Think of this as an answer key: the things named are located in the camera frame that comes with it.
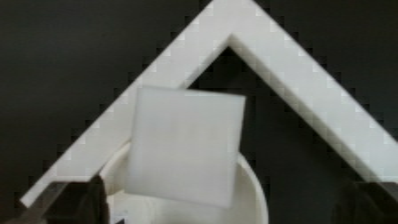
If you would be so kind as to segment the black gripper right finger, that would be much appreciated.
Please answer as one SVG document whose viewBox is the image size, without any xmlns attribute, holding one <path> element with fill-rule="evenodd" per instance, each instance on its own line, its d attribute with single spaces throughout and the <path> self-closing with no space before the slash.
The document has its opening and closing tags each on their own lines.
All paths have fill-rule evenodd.
<svg viewBox="0 0 398 224">
<path fill-rule="evenodd" d="M 398 224 L 398 184 L 356 184 L 351 224 Z"/>
</svg>

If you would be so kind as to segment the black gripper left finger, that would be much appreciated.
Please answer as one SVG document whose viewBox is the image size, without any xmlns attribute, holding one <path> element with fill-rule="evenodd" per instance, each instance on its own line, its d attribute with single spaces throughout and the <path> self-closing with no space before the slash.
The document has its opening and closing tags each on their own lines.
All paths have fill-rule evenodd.
<svg viewBox="0 0 398 224">
<path fill-rule="evenodd" d="M 111 224 L 102 177 L 88 182 L 54 182 L 15 224 Z"/>
</svg>

